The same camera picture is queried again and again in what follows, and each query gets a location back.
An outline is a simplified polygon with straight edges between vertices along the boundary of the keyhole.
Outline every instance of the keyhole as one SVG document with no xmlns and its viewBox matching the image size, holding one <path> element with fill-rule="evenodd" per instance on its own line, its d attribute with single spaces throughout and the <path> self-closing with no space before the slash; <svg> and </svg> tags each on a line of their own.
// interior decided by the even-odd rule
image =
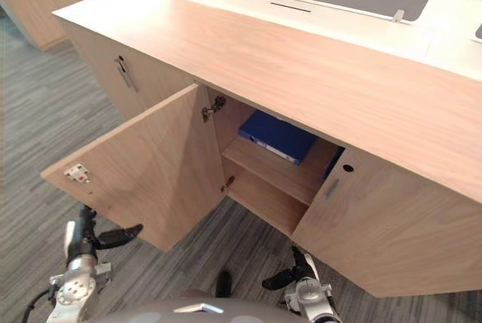
<svg viewBox="0 0 482 323">
<path fill-rule="evenodd" d="M 345 170 L 346 172 L 354 172 L 355 169 L 353 169 L 353 166 L 351 165 L 343 165 L 343 170 Z"/>
</svg>

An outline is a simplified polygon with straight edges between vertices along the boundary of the floor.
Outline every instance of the floor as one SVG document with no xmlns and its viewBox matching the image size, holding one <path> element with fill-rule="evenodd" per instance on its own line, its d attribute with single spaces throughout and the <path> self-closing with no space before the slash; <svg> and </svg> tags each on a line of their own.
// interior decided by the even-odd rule
<svg viewBox="0 0 482 323">
<path fill-rule="evenodd" d="M 13 323 L 46 287 L 48 277 L 65 269 L 64 227 L 79 207 L 42 181 L 39 172 L 122 119 L 72 46 L 65 43 L 42 53 L 5 15 L 0 16 L 0 27 L 0 91 L 3 101 L 6 81 L 7 106 L 1 309 L 2 321 Z M 112 226 L 99 218 L 97 231 Z M 226 200 L 169 253 L 140 240 L 101 253 L 102 261 L 113 263 L 115 278 L 101 294 L 96 316 L 186 288 L 213 292 L 223 267 L 233 274 L 234 296 L 276 304 L 282 292 L 263 290 L 261 280 L 293 264 L 290 244 L 280 232 Z M 482 322 L 481 291 L 375 299 L 323 263 L 316 264 L 323 282 L 332 284 L 346 323 Z M 46 303 L 38 304 L 30 323 L 45 321 L 49 311 Z"/>
</svg>

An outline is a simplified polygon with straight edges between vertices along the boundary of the metal handle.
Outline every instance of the metal handle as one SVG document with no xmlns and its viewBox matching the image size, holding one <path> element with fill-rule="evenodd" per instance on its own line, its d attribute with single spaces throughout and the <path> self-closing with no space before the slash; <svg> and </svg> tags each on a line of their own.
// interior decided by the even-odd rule
<svg viewBox="0 0 482 323">
<path fill-rule="evenodd" d="M 124 64 L 124 58 L 122 56 L 119 56 L 119 58 L 115 59 L 115 62 L 117 62 L 117 64 L 119 65 L 117 67 L 117 70 L 122 76 L 122 79 L 124 80 L 124 83 L 126 84 L 127 88 L 132 87 L 135 92 L 138 92 L 139 90 L 137 89 L 137 86 L 134 84 L 133 80 L 130 78 L 129 71 L 127 71 L 127 67 Z"/>
<path fill-rule="evenodd" d="M 325 197 L 326 197 L 326 200 L 328 200 L 331 195 L 333 194 L 333 192 L 337 189 L 338 185 L 340 183 L 340 179 L 337 178 L 334 183 L 330 186 L 330 188 L 328 189 L 328 191 L 326 192 L 325 194 Z"/>
</svg>

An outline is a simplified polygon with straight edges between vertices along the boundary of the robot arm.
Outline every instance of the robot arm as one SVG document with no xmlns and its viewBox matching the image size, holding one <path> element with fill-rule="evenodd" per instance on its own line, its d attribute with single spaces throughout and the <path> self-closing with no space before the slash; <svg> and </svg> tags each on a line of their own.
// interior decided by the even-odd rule
<svg viewBox="0 0 482 323">
<path fill-rule="evenodd" d="M 67 270 L 50 277 L 50 299 L 55 301 L 47 323 L 78 323 L 91 317 L 99 301 L 99 292 L 110 282 L 110 263 L 97 263 L 97 250 L 116 248 L 136 238 L 141 224 L 129 229 L 94 232 L 96 212 L 83 206 L 77 221 L 66 228 Z"/>
<path fill-rule="evenodd" d="M 262 283 L 263 287 L 269 291 L 277 291 L 296 282 L 294 292 L 285 295 L 286 304 L 290 310 L 299 312 L 312 323 L 341 323 L 331 295 L 331 286 L 319 281 L 311 256 L 302 255 L 295 246 L 291 249 L 294 255 L 294 267 L 265 279 Z"/>
</svg>

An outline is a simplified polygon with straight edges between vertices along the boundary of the cabinet shelf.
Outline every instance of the cabinet shelf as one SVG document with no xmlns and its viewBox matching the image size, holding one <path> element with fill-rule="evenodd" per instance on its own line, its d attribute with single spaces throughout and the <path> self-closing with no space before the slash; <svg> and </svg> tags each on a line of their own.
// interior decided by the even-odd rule
<svg viewBox="0 0 482 323">
<path fill-rule="evenodd" d="M 309 205 L 323 183 L 329 163 L 338 146 L 318 139 L 299 166 L 276 156 L 265 148 L 237 136 L 222 155 L 277 187 L 291 197 Z"/>
<path fill-rule="evenodd" d="M 287 236 L 293 234 L 308 209 L 247 170 L 236 176 L 229 196 Z"/>
</svg>

